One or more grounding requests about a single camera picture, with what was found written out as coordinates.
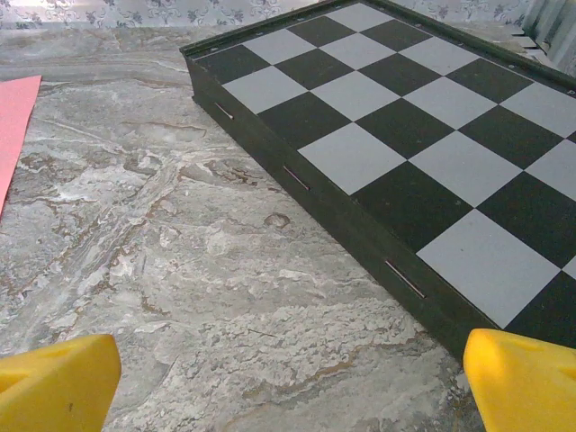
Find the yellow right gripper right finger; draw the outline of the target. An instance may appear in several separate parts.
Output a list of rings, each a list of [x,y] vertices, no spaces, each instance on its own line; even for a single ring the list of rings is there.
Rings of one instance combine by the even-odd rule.
[[[486,430],[575,430],[573,348],[476,328],[463,369]]]

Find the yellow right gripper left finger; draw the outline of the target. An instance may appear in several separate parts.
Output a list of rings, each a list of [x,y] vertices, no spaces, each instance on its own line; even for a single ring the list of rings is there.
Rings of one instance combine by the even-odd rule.
[[[100,431],[122,374],[115,339],[83,336],[1,359],[3,431]]]

